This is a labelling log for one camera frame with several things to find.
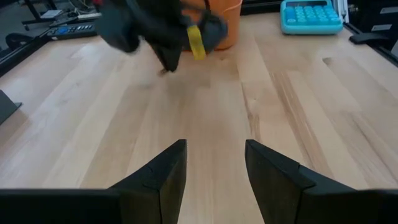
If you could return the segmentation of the white power strip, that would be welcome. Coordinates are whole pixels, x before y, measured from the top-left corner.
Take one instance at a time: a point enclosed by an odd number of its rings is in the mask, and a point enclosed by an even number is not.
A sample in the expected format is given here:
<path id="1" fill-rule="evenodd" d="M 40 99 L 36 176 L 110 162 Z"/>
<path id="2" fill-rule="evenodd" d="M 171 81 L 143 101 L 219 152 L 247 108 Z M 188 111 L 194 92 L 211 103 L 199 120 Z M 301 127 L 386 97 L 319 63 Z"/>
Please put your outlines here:
<path id="1" fill-rule="evenodd" d="M 102 13 L 90 13 L 90 14 L 80 14 L 77 16 L 78 20 L 88 20 L 88 19 L 97 19 L 102 16 Z"/>

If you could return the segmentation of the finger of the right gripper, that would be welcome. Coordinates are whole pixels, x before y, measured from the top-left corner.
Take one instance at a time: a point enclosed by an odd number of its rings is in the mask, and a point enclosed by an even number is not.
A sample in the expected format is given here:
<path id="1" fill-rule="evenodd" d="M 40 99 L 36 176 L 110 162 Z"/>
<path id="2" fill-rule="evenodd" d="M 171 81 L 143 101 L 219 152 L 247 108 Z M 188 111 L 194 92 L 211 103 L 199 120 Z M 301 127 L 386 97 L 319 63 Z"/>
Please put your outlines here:
<path id="1" fill-rule="evenodd" d="M 200 32 L 207 56 L 226 38 L 228 26 L 222 18 L 213 14 L 205 14 L 205 28 Z M 172 29 L 169 33 L 177 41 L 176 47 L 172 47 L 172 55 L 169 57 L 169 71 L 174 72 L 178 67 L 182 50 L 191 51 L 191 49 L 186 27 Z"/>
<path id="2" fill-rule="evenodd" d="M 105 42 L 125 53 L 135 52 L 140 38 L 152 47 L 163 70 L 170 71 L 170 4 L 160 0 L 98 0 L 95 21 Z"/>

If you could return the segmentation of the aluminium profile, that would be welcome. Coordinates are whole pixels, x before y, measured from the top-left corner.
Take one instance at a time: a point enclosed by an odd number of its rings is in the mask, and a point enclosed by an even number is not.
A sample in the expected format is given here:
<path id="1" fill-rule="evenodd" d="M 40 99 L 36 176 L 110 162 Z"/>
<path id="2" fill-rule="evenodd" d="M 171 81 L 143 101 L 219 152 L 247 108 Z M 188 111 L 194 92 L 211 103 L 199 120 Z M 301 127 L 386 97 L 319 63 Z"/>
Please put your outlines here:
<path id="1" fill-rule="evenodd" d="M 346 19 L 349 18 L 348 16 L 348 0 L 331 0 L 332 5 L 342 20 L 343 23 L 346 22 Z"/>

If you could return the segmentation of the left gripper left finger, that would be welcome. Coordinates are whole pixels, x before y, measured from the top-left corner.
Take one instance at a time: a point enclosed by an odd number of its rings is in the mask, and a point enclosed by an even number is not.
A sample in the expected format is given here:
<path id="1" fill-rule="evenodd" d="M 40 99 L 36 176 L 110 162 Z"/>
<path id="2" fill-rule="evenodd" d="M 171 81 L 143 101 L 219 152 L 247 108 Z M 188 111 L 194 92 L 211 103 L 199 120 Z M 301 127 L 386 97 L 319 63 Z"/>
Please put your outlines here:
<path id="1" fill-rule="evenodd" d="M 107 189 L 0 189 L 0 224 L 177 224 L 186 176 L 179 139 Z"/>

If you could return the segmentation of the black control box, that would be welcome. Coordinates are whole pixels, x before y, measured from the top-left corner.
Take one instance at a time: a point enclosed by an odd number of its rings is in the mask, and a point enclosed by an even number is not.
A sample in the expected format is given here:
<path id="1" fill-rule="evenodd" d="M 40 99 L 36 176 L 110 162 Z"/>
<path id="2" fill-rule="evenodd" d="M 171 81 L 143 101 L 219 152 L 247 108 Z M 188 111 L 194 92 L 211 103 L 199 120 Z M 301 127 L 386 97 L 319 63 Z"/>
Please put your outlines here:
<path id="1" fill-rule="evenodd" d="M 47 36 L 52 40 L 78 39 L 96 35 L 97 32 L 93 23 L 70 24 L 53 27 L 47 32 Z"/>

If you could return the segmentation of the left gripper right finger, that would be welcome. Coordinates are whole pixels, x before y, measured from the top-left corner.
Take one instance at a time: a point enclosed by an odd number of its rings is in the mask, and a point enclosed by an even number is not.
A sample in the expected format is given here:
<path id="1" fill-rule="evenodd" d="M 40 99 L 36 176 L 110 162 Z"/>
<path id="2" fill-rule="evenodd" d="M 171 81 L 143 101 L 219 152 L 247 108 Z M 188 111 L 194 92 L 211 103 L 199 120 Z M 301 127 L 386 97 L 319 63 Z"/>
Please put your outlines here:
<path id="1" fill-rule="evenodd" d="M 253 139 L 245 161 L 265 224 L 398 224 L 398 189 L 353 189 Z"/>

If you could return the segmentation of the black bracket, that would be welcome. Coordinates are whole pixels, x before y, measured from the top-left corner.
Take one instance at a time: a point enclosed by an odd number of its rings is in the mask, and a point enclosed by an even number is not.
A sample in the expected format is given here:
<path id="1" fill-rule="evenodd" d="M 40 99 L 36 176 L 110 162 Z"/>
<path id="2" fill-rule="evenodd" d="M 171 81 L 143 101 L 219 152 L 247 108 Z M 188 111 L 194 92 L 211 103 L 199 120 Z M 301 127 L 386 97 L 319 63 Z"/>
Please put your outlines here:
<path id="1" fill-rule="evenodd" d="M 349 41 L 356 45 L 368 44 L 370 42 L 383 42 L 388 40 L 389 40 L 388 37 L 372 32 L 355 34 L 349 38 Z"/>

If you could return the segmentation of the turquoise calculator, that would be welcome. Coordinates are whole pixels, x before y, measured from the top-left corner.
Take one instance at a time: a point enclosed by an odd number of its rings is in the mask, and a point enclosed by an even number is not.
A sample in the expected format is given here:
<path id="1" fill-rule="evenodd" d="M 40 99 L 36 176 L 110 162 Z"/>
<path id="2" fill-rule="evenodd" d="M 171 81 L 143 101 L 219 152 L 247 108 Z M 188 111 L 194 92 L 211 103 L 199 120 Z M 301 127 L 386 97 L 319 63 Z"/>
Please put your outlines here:
<path id="1" fill-rule="evenodd" d="M 331 0 L 283 0 L 280 26 L 290 35 L 334 35 L 343 30 Z"/>

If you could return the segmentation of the yellow label tag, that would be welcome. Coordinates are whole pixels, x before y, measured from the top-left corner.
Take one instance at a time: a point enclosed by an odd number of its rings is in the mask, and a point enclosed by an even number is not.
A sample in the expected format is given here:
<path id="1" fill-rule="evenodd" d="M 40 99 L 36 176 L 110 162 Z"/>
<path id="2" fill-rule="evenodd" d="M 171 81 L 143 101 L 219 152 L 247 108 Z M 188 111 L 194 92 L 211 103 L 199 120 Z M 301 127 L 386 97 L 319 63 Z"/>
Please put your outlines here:
<path id="1" fill-rule="evenodd" d="M 195 60 L 203 60 L 206 57 L 205 47 L 203 45 L 201 32 L 197 25 L 193 25 L 187 28 L 187 35 Z"/>

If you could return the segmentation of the orange plastic bin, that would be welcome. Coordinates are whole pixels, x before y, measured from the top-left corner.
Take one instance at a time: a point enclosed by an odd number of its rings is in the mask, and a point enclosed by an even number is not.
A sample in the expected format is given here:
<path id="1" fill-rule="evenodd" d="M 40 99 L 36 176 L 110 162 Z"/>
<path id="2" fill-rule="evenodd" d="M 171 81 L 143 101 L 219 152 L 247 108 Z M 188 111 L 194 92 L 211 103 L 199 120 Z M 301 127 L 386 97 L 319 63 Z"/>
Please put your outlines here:
<path id="1" fill-rule="evenodd" d="M 232 47 L 238 39 L 241 5 L 243 0 L 181 0 L 199 8 L 210 6 L 213 14 L 224 19 L 228 25 L 228 35 L 217 46 L 216 50 L 225 50 Z"/>

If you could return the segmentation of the black storage case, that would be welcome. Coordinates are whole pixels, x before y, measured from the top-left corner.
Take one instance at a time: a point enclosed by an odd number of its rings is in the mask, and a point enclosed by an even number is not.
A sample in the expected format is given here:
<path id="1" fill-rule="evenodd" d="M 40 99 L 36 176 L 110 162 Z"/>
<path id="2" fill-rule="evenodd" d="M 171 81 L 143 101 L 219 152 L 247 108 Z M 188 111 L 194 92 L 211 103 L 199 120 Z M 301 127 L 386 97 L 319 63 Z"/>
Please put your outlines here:
<path id="1" fill-rule="evenodd" d="M 398 26 L 398 0 L 348 0 L 349 23 L 362 32 Z"/>

